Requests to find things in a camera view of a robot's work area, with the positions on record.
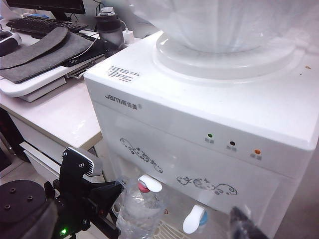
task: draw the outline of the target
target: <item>computer monitor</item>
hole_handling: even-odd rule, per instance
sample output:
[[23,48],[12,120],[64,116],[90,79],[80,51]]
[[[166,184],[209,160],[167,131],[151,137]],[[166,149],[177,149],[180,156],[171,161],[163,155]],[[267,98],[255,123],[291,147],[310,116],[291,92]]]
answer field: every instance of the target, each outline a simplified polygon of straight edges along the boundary
[[51,11],[60,20],[67,13],[85,14],[82,0],[6,0],[9,6]]

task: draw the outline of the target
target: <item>label sticker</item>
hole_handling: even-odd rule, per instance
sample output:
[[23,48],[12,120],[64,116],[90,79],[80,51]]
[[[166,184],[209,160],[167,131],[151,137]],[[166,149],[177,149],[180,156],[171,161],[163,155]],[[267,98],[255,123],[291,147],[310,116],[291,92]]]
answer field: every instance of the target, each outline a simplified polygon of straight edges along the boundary
[[107,75],[115,80],[131,82],[136,79],[140,74],[131,70],[123,69],[117,66],[110,66]]

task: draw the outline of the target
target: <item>desk drawer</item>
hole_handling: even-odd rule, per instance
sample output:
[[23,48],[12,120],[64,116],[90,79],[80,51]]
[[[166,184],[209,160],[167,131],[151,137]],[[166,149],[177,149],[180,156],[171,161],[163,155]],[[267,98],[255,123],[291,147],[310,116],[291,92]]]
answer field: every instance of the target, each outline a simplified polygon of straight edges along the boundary
[[14,122],[15,126],[20,131],[22,137],[29,142],[30,144],[34,145],[40,151],[44,152],[49,157],[53,158],[58,163],[62,163],[62,153],[65,147],[52,139],[48,138],[47,136],[43,135],[39,131],[35,130],[34,128],[28,126],[26,123],[22,122],[18,118],[10,115],[12,121]]
[[[22,142],[20,144],[24,148],[24,153],[32,163],[33,167],[43,178],[53,183],[55,179],[59,179],[60,176],[60,165],[52,161],[50,158],[46,157],[43,153],[36,150],[30,144]],[[88,177],[83,176],[86,180],[91,183],[102,183],[104,179],[102,176]]]

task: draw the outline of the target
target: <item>indicator light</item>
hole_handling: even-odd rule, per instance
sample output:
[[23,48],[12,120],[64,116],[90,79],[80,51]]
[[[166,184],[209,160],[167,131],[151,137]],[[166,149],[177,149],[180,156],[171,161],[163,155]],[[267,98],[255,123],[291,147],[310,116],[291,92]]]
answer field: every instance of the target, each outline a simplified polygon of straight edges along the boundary
[[67,228],[63,228],[63,230],[60,232],[61,235],[66,235],[67,233]]

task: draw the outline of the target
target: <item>decorative floral pattern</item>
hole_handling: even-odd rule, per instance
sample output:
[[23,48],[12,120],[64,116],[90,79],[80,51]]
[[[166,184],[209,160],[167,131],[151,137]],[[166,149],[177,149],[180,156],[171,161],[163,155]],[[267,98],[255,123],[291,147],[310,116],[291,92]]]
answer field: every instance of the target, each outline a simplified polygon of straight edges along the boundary
[[120,142],[131,152],[131,154],[135,154],[137,157],[140,159],[144,160],[145,162],[149,162],[150,164],[153,165],[154,169],[159,172],[163,173],[163,170],[155,163],[154,160],[152,160],[150,157],[148,157],[143,151],[141,151],[140,148],[133,148],[126,139],[121,138]]
[[216,195],[220,194],[227,194],[227,195],[237,195],[238,192],[235,188],[232,186],[221,183],[217,186],[211,184],[206,178],[188,178],[188,177],[177,177],[176,180],[183,185],[187,185],[189,183],[193,183],[195,187],[207,190],[207,191],[213,191]]

